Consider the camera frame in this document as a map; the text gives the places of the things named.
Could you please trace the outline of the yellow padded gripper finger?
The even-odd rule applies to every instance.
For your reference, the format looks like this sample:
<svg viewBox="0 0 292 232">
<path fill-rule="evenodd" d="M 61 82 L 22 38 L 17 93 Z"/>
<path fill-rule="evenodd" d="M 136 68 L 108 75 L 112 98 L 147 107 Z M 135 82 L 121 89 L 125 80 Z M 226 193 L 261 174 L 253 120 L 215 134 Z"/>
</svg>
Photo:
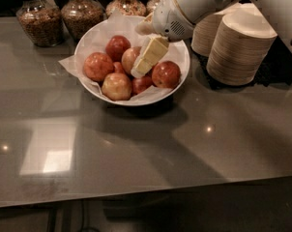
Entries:
<svg viewBox="0 0 292 232">
<path fill-rule="evenodd" d="M 139 35 L 150 35 L 155 32 L 152 24 L 153 14 L 148 14 L 136 27 L 135 32 Z"/>
<path fill-rule="evenodd" d="M 162 36 L 147 37 L 133 63 L 131 75 L 140 78 L 149 72 L 167 53 L 169 41 Z"/>
</svg>

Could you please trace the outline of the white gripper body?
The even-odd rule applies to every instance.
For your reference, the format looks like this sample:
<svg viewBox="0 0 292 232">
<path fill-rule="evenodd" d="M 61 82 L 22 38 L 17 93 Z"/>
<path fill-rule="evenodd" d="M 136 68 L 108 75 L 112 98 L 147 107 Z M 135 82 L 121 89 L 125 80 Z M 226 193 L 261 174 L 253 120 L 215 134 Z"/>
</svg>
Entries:
<svg viewBox="0 0 292 232">
<path fill-rule="evenodd" d="M 152 26 L 157 34 L 170 42 L 190 38 L 194 29 L 177 0 L 161 0 L 158 3 L 153 11 Z"/>
</svg>

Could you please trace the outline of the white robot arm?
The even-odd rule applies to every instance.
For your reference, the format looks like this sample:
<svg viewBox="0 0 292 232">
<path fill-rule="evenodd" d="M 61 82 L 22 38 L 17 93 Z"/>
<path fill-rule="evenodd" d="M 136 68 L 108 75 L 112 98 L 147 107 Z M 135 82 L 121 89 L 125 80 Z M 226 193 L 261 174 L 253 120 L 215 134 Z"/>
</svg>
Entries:
<svg viewBox="0 0 292 232">
<path fill-rule="evenodd" d="M 207 15 L 243 1 L 254 5 L 276 31 L 284 44 L 276 75 L 292 79 L 292 0 L 161 0 L 136 26 L 136 32 L 161 35 L 171 42 L 185 40 L 191 37 L 195 24 Z"/>
</svg>

